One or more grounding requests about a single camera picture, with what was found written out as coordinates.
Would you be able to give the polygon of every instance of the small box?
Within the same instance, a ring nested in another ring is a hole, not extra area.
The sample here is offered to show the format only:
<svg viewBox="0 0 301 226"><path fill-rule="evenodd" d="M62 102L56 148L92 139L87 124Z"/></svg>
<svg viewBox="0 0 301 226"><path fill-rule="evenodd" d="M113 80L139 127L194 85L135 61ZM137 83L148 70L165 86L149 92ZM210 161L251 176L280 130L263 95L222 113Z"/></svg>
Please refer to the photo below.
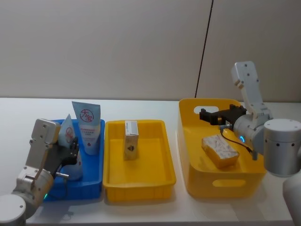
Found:
<svg viewBox="0 0 301 226"><path fill-rule="evenodd" d="M239 157L239 153L221 135L203 138L202 148L217 168L234 165Z"/></svg>
<svg viewBox="0 0 301 226"><path fill-rule="evenodd" d="M138 124L137 121L125 121L124 159L133 160L137 158L138 147Z"/></svg>

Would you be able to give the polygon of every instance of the white box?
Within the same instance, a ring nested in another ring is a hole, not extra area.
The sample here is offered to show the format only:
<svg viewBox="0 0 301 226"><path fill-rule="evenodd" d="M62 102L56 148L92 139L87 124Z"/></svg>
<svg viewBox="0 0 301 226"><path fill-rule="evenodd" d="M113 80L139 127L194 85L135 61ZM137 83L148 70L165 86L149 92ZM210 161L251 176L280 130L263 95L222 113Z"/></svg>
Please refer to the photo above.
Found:
<svg viewBox="0 0 301 226"><path fill-rule="evenodd" d="M133 160L137 158L138 147L138 124L137 121L125 121L124 159Z"/></svg>

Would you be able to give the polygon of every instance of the white table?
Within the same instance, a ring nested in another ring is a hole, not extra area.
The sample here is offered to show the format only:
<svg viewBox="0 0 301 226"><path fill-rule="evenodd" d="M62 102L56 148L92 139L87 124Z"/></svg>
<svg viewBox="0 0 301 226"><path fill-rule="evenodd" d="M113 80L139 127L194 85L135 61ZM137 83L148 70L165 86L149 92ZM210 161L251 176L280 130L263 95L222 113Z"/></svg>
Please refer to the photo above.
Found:
<svg viewBox="0 0 301 226"><path fill-rule="evenodd" d="M62 201L42 204L27 220L33 225L79 224L116 225L154 223L167 225L275 225L292 226L282 197L283 178L266 174L255 194L247 199L200 201L186 191L176 130L177 101L78 100L101 105L105 121L121 119L161 119L165 121L177 182L171 200L122 205L108 203L104 193L99 200ZM275 118L301 121L300 103L267 103ZM10 193L26 161L29 140L37 118L75 118L69 99L0 98L0 195Z"/></svg>

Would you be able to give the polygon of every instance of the white squeeze tube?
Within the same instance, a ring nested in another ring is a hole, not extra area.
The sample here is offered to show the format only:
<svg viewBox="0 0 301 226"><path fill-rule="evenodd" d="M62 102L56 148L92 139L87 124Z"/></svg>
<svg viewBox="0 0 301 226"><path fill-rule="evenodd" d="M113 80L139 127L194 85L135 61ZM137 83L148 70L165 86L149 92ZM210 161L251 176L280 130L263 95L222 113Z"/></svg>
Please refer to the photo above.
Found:
<svg viewBox="0 0 301 226"><path fill-rule="evenodd" d="M70 148L72 140L75 138L74 127L72 124L71 116L62 122L60 132L58 134L58 144ZM68 180L78 180L83 176L83 166L80 152L77 155L77 163L75 165L66 165L61 169L62 173L68 174Z"/></svg>
<svg viewBox="0 0 301 226"><path fill-rule="evenodd" d="M99 154L100 105L72 101L85 152L89 155Z"/></svg>

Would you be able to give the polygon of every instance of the yellow plastic bin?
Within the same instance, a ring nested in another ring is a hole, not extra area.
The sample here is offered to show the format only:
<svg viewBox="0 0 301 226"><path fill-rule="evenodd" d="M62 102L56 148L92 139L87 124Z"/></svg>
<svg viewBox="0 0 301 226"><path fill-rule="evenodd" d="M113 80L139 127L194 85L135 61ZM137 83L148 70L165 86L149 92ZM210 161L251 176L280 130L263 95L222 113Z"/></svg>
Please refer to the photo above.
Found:
<svg viewBox="0 0 301 226"><path fill-rule="evenodd" d="M168 199L176 181L164 122L137 122L135 160L124 160L125 121L105 126L103 186L111 202Z"/></svg>
<svg viewBox="0 0 301 226"><path fill-rule="evenodd" d="M241 105L231 99L183 99L179 102L178 145L187 191L197 198L238 198L251 195L266 173L263 157L253 161L242 146L228 142L239 152L234 166L218 169L202 149L202 138L219 134L218 126L199 119L201 108L218 107L217 111L229 109L229 105ZM225 137L238 141L231 130L224 130Z"/></svg>

